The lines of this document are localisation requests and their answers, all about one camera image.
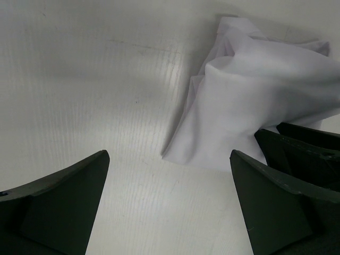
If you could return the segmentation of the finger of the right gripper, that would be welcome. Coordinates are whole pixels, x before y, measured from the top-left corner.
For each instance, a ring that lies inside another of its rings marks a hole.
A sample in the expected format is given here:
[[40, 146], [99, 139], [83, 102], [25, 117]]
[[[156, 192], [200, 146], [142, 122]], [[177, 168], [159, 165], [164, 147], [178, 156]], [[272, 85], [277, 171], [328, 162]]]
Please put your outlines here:
[[339, 134], [281, 123], [276, 129], [285, 145], [309, 153], [339, 153]]
[[322, 188], [339, 190], [339, 135], [317, 132], [291, 138], [259, 130], [254, 136], [269, 167]]

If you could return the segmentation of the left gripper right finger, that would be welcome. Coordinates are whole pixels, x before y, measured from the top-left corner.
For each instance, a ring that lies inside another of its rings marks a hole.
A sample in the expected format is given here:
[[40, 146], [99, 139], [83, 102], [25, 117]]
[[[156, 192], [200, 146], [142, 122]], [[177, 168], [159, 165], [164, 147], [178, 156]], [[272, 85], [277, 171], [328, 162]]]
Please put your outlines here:
[[230, 162], [254, 254], [339, 254], [339, 183], [322, 188], [238, 150]]

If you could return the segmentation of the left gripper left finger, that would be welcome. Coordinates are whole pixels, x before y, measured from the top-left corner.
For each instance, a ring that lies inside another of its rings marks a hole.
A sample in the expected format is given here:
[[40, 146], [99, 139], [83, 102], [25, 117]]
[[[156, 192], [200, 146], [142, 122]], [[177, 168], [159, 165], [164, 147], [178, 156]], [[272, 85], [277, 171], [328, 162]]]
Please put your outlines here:
[[85, 254], [110, 157], [101, 150], [1, 192], [1, 254]]

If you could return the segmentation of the white t shirt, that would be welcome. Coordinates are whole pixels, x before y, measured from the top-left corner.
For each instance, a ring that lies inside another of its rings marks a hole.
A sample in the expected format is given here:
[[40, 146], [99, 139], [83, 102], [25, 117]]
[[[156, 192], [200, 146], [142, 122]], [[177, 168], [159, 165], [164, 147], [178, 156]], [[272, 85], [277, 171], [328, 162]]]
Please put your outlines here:
[[260, 129], [319, 128], [339, 114], [339, 62], [329, 50], [327, 41], [290, 44], [249, 19], [223, 17], [163, 159], [230, 171], [232, 150], [264, 161], [254, 137]]

